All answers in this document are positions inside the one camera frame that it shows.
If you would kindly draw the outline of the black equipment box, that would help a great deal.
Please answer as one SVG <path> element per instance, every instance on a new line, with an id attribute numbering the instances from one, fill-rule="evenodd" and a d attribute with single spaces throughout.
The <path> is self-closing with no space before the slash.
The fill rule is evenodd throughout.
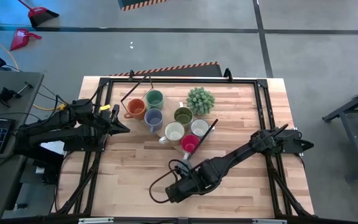
<path id="1" fill-rule="evenodd" d="M 39 145 L 29 148 L 16 147 L 14 153 L 29 157 L 34 160 L 35 166 L 44 168 L 44 174 L 42 176 L 43 184 L 57 184 L 58 176 L 63 163 L 62 154 L 50 151 Z"/>

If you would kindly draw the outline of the orange mug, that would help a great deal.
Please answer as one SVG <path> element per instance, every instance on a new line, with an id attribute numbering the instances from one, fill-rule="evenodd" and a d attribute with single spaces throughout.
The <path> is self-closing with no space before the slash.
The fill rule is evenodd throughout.
<path id="1" fill-rule="evenodd" d="M 146 106 L 143 100 L 133 99 L 128 102 L 126 110 L 127 112 L 124 115 L 126 119 L 134 118 L 136 120 L 143 120 L 146 112 Z"/>

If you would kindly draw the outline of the grey-green mug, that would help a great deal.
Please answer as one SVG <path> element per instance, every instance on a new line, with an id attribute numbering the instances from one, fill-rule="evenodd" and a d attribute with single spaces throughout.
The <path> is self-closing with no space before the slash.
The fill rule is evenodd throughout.
<path id="1" fill-rule="evenodd" d="M 190 126 L 191 133 L 201 139 L 211 126 L 204 119 L 195 119 Z"/>

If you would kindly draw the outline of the red and white mug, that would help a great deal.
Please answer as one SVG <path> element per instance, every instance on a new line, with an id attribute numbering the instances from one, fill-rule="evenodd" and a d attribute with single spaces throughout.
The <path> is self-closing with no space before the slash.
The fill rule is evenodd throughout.
<path id="1" fill-rule="evenodd" d="M 199 142 L 200 139 L 193 134 L 187 134 L 183 137 L 181 140 L 181 148 L 184 152 L 184 160 L 188 160 L 196 152 L 196 146 L 199 144 Z"/>

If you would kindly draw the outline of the green mug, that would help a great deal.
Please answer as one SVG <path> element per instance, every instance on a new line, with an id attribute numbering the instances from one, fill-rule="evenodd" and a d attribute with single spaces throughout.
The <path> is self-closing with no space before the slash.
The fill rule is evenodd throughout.
<path id="1" fill-rule="evenodd" d="M 163 109 L 163 94 L 158 90 L 151 90 L 146 94 L 147 109 Z"/>

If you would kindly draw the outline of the white paper sheet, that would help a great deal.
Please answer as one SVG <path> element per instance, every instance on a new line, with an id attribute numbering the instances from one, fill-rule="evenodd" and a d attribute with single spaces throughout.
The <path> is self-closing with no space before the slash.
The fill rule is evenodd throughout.
<path id="1" fill-rule="evenodd" d="M 57 154 L 64 154 L 64 142 L 54 141 L 54 142 L 45 142 L 40 144 L 42 147 L 48 149 L 49 151 L 56 152 Z"/>

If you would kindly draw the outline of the silver metal bracket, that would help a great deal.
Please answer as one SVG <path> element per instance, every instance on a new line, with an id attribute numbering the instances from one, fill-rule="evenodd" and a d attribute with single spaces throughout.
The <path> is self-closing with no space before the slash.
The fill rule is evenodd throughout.
<path id="1" fill-rule="evenodd" d="M 252 224 L 288 224 L 286 220 L 255 218 Z"/>
<path id="2" fill-rule="evenodd" d="M 111 224 L 114 223 L 113 217 L 92 217 L 80 218 L 78 224 Z"/>

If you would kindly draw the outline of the red dustpan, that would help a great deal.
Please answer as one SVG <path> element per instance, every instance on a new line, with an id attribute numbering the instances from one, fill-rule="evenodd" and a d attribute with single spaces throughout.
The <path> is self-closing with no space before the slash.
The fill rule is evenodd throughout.
<path id="1" fill-rule="evenodd" d="M 28 29 L 16 29 L 11 42 L 10 51 L 25 47 L 31 37 L 35 39 L 42 39 L 42 36 L 31 33 Z"/>

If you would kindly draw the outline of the red hand broom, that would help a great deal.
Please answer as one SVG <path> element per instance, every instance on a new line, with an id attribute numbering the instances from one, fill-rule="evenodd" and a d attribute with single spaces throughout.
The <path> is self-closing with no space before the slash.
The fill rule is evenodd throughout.
<path id="1" fill-rule="evenodd" d="M 27 16 L 33 28 L 36 28 L 42 23 L 54 18 L 58 18 L 60 16 L 56 12 L 53 12 L 45 7 L 30 7 L 23 0 L 18 1 L 29 10 Z"/>

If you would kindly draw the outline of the green succulent potted plant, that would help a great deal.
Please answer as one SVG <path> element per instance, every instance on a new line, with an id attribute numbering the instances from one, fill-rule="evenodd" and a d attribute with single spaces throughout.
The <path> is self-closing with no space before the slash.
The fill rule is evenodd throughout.
<path id="1" fill-rule="evenodd" d="M 204 116 L 214 108 L 215 97 L 203 87 L 195 87 L 188 92 L 186 103 L 194 115 Z"/>

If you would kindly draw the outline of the white mug olive interior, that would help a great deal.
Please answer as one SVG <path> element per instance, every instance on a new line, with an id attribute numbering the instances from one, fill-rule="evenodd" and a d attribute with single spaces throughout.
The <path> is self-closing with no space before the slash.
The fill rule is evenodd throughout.
<path id="1" fill-rule="evenodd" d="M 179 102 L 179 108 L 174 112 L 174 119 L 175 121 L 181 123 L 187 131 L 193 122 L 193 112 L 189 108 L 185 107 L 183 102 Z"/>

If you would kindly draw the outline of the black hazard-striped platform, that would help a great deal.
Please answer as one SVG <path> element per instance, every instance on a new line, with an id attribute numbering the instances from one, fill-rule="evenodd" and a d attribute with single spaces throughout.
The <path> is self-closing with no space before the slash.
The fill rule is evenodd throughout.
<path id="1" fill-rule="evenodd" d="M 169 0 L 117 0 L 118 5 L 121 8 L 121 11 L 130 11 L 133 9 L 151 6 L 154 4 L 159 4 L 167 1 Z"/>
<path id="2" fill-rule="evenodd" d="M 203 62 L 189 65 L 138 70 L 133 76 L 151 75 L 153 77 L 222 77 L 222 71 L 217 62 Z"/>

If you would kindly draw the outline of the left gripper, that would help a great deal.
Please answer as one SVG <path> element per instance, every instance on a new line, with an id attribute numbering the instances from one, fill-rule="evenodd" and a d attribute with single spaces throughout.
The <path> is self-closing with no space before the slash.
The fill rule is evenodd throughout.
<path id="1" fill-rule="evenodd" d="M 104 134 L 123 134 L 129 133 L 130 129 L 117 120 L 119 112 L 119 105 L 104 105 L 100 107 L 98 116 L 100 122 L 100 129 Z"/>

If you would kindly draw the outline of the black aluminium table frame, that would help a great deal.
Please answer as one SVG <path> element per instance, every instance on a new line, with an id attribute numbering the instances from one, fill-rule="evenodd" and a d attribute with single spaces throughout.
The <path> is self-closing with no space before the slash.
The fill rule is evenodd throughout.
<path id="1" fill-rule="evenodd" d="M 184 102 L 187 93 L 196 86 L 203 86 L 215 96 L 215 107 L 206 119 L 217 122 L 216 130 L 194 155 L 193 164 L 235 150 L 262 124 L 293 127 L 281 78 L 236 78 L 232 82 L 225 78 L 154 78 L 153 81 L 155 88 L 176 103 Z M 213 192 L 169 203 L 164 189 L 174 178 L 167 164 L 180 158 L 182 152 L 159 144 L 158 137 L 134 119 L 125 119 L 124 124 L 130 132 L 111 137 L 101 157 L 92 216 L 113 217 L 115 222 L 139 217 L 146 223 L 195 220 L 212 223 L 218 218 L 240 218 L 246 222 L 274 216 L 265 158 L 261 154 L 231 169 Z"/>

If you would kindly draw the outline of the grey mug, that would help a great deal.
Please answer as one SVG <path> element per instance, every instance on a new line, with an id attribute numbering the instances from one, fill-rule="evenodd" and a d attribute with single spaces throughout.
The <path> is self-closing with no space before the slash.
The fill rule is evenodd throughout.
<path id="1" fill-rule="evenodd" d="M 149 127 L 149 131 L 153 134 L 160 130 L 163 126 L 163 114 L 162 111 L 157 108 L 149 109 L 144 116 L 146 125 Z"/>

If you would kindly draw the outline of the grey desk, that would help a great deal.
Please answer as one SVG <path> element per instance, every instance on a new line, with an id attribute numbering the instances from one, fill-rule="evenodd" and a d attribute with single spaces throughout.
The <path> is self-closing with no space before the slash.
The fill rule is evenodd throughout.
<path id="1" fill-rule="evenodd" d="M 8 72 L 0 70 L 0 90 L 4 87 L 20 92 L 21 98 L 13 98 L 8 101 L 10 107 L 0 103 L 0 118 L 15 120 L 14 128 L 18 128 L 27 120 L 32 104 L 44 75 L 32 72 Z M 19 180 L 27 158 L 22 155 L 14 155 L 15 138 L 11 136 L 6 148 L 0 154 L 0 218 L 6 207 L 13 201 Z"/>

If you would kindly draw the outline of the yellow mug white handle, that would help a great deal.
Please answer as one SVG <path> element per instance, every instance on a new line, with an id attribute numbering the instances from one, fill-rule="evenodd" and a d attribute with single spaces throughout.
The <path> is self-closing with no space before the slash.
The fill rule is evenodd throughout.
<path id="1" fill-rule="evenodd" d="M 178 121 L 168 123 L 164 130 L 164 136 L 159 139 L 160 144 L 180 145 L 185 135 L 185 127 Z"/>

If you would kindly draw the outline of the black desk clamp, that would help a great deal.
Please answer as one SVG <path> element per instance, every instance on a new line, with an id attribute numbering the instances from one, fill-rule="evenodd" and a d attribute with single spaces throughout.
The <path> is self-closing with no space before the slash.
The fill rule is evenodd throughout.
<path id="1" fill-rule="evenodd" d="M 1 91 L 0 91 L 0 103 L 8 108 L 10 108 L 11 106 L 8 104 L 8 101 L 11 100 L 12 98 L 21 98 L 22 95 L 21 93 L 26 90 L 26 89 L 33 89 L 33 85 L 31 85 L 28 82 L 24 82 L 25 86 L 19 90 L 18 92 L 14 91 L 14 90 L 10 90 L 6 87 L 4 87 Z"/>

